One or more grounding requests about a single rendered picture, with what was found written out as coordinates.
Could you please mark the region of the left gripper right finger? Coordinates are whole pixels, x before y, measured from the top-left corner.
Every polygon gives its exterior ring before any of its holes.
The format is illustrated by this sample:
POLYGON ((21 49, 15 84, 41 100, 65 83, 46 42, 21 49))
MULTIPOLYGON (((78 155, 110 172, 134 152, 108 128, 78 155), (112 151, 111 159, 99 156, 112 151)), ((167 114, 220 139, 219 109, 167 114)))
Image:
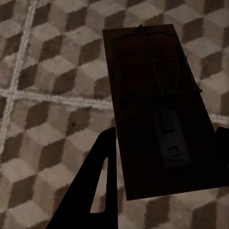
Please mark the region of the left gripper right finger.
POLYGON ((216 135, 218 138, 221 154, 229 165, 229 129, 218 127, 216 135))

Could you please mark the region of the mousetrap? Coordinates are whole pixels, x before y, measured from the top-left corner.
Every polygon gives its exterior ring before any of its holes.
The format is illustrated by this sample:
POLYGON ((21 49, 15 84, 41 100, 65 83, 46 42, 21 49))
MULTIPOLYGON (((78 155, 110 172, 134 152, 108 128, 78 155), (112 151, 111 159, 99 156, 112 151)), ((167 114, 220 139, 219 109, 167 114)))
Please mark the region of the mousetrap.
POLYGON ((229 186, 173 24, 103 30, 126 200, 229 186))

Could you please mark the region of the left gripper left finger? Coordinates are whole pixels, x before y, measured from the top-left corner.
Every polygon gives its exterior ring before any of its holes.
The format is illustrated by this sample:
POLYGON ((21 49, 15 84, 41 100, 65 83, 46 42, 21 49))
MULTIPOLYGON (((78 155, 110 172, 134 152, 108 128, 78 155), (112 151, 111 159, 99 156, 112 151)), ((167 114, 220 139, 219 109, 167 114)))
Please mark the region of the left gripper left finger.
POLYGON ((116 128, 101 132, 46 229, 118 229, 116 128), (105 211, 91 213, 108 157, 105 211))

